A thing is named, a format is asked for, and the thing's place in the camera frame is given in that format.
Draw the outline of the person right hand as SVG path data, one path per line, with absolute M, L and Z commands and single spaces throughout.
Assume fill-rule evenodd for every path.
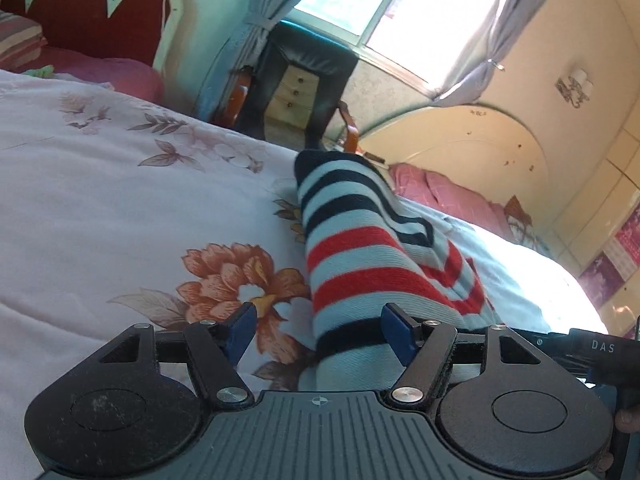
M 615 416 L 615 427 L 623 434 L 636 434 L 640 431 L 640 405 L 633 408 L 624 408 Z M 610 469 L 614 463 L 611 453 L 605 453 L 596 466 L 596 471 L 603 474 Z

